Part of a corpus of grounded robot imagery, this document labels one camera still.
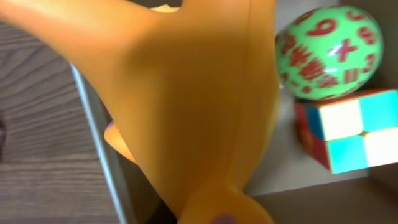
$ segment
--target toy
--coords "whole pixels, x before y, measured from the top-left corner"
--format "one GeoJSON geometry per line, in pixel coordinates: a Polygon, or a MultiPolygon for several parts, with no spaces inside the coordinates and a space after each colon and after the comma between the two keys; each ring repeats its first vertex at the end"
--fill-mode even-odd
{"type": "Polygon", "coordinates": [[[2,0],[76,65],[179,224],[272,223],[242,189],[277,117],[274,0],[2,0]]]}
{"type": "Polygon", "coordinates": [[[334,174],[398,162],[397,90],[296,102],[295,111],[305,150],[334,174]]]}
{"type": "Polygon", "coordinates": [[[277,39],[280,79],[294,95],[325,100],[348,95],[365,83],[382,59],[376,21],[352,6],[314,9],[277,39]]]}

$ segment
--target rubber chicken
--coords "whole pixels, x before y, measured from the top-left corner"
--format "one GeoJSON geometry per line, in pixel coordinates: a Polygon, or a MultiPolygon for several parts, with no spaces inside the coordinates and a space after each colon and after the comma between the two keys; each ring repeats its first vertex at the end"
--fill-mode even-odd
{"type": "Polygon", "coordinates": [[[272,223],[242,189],[277,117],[274,11],[275,0],[184,0],[173,13],[125,0],[0,1],[0,19],[94,86],[125,156],[179,224],[272,223]]]}

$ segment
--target ball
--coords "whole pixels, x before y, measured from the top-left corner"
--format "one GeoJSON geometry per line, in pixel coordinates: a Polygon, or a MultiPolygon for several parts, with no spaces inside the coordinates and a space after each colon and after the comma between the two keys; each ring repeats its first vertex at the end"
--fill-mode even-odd
{"type": "Polygon", "coordinates": [[[295,96],[327,100],[361,87],[382,59],[377,22],[353,6],[309,11],[276,40],[279,76],[295,96]]]}

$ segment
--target puzzle cube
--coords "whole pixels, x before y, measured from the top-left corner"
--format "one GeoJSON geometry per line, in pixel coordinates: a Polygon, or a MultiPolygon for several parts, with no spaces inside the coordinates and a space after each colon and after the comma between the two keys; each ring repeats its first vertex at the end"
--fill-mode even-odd
{"type": "Polygon", "coordinates": [[[296,101],[304,149],[334,174],[398,162],[398,91],[296,101]]]}

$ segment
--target wood grain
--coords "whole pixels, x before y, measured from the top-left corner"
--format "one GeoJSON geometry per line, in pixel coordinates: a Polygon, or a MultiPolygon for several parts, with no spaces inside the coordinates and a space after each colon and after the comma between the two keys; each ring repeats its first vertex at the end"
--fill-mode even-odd
{"type": "Polygon", "coordinates": [[[119,223],[68,63],[2,23],[1,133],[0,223],[119,223]]]}

